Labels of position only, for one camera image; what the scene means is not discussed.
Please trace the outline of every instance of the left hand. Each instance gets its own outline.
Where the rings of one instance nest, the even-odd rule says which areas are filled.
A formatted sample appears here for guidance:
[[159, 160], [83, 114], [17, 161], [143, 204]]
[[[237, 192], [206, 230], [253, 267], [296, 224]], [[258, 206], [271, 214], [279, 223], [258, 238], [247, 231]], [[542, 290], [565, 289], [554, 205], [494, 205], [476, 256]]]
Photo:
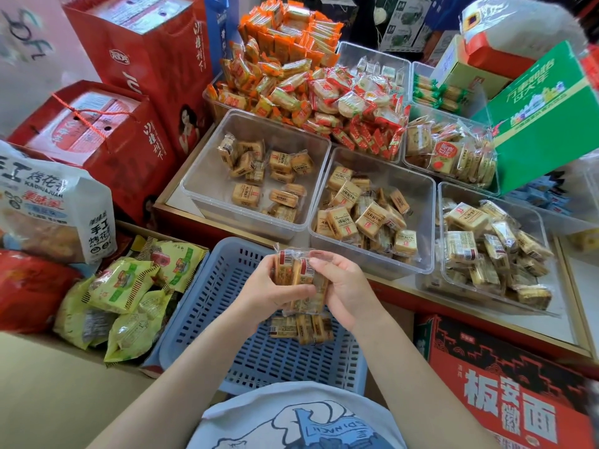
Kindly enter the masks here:
[[275, 255], [265, 256], [227, 309], [227, 313], [235, 316], [251, 334], [256, 332], [260, 322], [267, 320], [283, 304], [316, 294], [313, 285], [275, 285], [270, 277], [275, 261]]

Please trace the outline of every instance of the white logo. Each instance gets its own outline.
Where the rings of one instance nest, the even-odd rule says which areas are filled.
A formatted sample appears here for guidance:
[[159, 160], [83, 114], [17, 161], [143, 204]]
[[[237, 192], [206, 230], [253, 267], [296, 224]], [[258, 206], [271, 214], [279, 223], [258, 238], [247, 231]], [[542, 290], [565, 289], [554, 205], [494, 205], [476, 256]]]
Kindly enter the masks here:
[[112, 49], [110, 51], [110, 57], [115, 60], [117, 63], [121, 63], [122, 65], [129, 64], [129, 57], [125, 55], [120, 50]]

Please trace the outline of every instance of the yellow-green snack bag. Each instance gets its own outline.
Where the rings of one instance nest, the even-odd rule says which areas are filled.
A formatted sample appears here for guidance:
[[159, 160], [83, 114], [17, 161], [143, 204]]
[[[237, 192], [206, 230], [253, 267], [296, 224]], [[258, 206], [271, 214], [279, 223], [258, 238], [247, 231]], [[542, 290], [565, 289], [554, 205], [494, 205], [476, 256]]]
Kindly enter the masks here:
[[160, 266], [158, 285], [183, 293], [205, 255], [206, 250], [188, 242], [156, 241], [150, 260]]
[[162, 318], [172, 295], [168, 287], [147, 292], [133, 313], [119, 316], [110, 330], [104, 362], [135, 359], [148, 351], [161, 329]]
[[158, 265], [122, 257], [90, 284], [89, 303], [116, 314], [128, 314], [153, 285]]
[[116, 314], [92, 307], [84, 298], [94, 279], [90, 277], [71, 287], [62, 300], [52, 328], [64, 340], [82, 350], [86, 350], [90, 344], [108, 340], [110, 327], [117, 317]]

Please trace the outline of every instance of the right hand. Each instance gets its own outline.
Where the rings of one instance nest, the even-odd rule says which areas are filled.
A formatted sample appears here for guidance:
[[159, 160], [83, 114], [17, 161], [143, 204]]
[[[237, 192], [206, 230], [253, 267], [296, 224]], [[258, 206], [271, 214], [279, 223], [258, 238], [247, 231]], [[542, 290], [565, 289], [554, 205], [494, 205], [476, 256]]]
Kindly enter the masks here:
[[[327, 262], [315, 256], [332, 258]], [[331, 281], [326, 304], [337, 321], [348, 331], [356, 326], [376, 321], [385, 312], [360, 267], [340, 255], [313, 250], [310, 264], [315, 271]]]

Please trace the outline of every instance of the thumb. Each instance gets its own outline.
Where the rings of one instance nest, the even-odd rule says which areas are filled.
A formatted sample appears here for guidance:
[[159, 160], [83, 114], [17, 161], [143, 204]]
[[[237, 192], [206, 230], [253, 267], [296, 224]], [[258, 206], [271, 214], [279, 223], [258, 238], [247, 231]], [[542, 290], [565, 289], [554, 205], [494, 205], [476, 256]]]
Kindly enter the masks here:
[[340, 267], [335, 266], [331, 262], [321, 260], [320, 258], [312, 257], [310, 259], [310, 265], [316, 272], [321, 273], [334, 284], [341, 282], [345, 275], [345, 271], [343, 271]]
[[275, 301], [278, 305], [295, 301], [296, 299], [306, 299], [316, 294], [316, 287], [313, 285], [287, 285], [277, 286]]

